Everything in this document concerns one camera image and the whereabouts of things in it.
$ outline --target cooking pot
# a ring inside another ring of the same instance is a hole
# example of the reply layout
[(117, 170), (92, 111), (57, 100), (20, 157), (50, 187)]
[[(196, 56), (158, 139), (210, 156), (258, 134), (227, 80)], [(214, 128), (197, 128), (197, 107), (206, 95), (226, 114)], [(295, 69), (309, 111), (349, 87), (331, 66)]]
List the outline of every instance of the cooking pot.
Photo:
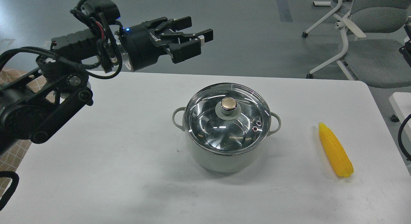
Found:
[[(175, 121), (184, 111), (182, 125)], [(271, 116), (278, 127), (270, 131)], [(187, 132), (189, 151), (203, 167), (218, 172), (235, 172), (249, 166), (261, 154), (259, 144), (281, 127), (280, 117), (270, 112), (255, 91), (235, 83), (203, 88), (186, 107), (176, 109), (173, 124)]]

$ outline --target gray chair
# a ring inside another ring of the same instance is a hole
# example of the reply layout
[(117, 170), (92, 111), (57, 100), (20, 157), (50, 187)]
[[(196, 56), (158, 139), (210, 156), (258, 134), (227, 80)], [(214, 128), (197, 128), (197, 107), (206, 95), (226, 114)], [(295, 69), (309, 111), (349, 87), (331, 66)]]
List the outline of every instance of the gray chair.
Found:
[(331, 6), (333, 8), (330, 12), (324, 15), (320, 20), (318, 20), (315, 24), (313, 24), (310, 28), (305, 30), (302, 33), (302, 36), (305, 38), (308, 36), (308, 33), (324, 22), (328, 17), (333, 16), (334, 18), (342, 21), (342, 17), (347, 14), (347, 12), (351, 9), (351, 2), (343, 2), (342, 0), (338, 0), (338, 3), (335, 3), (333, 0), (331, 2), (320, 2), (314, 1), (312, 2), (314, 6)]
[[(313, 73), (336, 62), (349, 80), (376, 88), (411, 85), (411, 68), (399, 53), (404, 44), (392, 39), (361, 39), (364, 33), (391, 33), (407, 23), (411, 0), (353, 0), (351, 10), (335, 24), (342, 38), (341, 52), (312, 69)], [(356, 35), (348, 42), (347, 34)]]

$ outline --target gray floor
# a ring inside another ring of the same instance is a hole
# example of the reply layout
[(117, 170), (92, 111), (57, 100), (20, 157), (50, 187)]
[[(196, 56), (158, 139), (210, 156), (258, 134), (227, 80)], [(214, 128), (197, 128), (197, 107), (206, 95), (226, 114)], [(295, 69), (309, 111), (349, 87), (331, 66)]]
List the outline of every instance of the gray floor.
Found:
[[(168, 56), (142, 72), (305, 78), (307, 72), (332, 57), (341, 42), (334, 18), (314, 29), (308, 38), (301, 33), (330, 8), (313, 7), (313, 0), (113, 0), (125, 27), (167, 16), (191, 16), (193, 27), (184, 32), (213, 28), (214, 41), (200, 56), (177, 65)], [(0, 51), (23, 46), (49, 47), (47, 41), (85, 29), (70, 13), (78, 0), (0, 0)], [(400, 42), (404, 30), (373, 34), (369, 39), (392, 38)], [(34, 55), (21, 54), (7, 67), (30, 70)], [(336, 64), (315, 74), (316, 78), (346, 80)], [(393, 138), (399, 123), (388, 97), (411, 87), (382, 90), (370, 88)]]

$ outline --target red wire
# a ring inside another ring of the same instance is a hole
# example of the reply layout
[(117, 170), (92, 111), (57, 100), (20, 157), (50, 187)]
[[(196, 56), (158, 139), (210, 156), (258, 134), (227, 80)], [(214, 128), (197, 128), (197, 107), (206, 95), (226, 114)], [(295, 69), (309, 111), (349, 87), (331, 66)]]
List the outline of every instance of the red wire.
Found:
[(103, 27), (96, 21), (97, 26), (100, 28), (101, 31), (101, 38), (104, 39), (104, 31), (103, 31)]

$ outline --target yellow corn cob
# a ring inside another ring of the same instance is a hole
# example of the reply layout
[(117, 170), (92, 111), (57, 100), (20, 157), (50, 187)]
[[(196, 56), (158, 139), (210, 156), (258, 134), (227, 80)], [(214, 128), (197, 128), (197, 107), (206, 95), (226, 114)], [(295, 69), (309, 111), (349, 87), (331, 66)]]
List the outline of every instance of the yellow corn cob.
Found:
[(323, 148), (327, 154), (328, 160), (333, 167), (334, 172), (339, 177), (349, 177), (354, 172), (353, 165), (348, 159), (344, 148), (334, 135), (333, 131), (329, 129), (324, 123), (319, 124), (320, 140)]

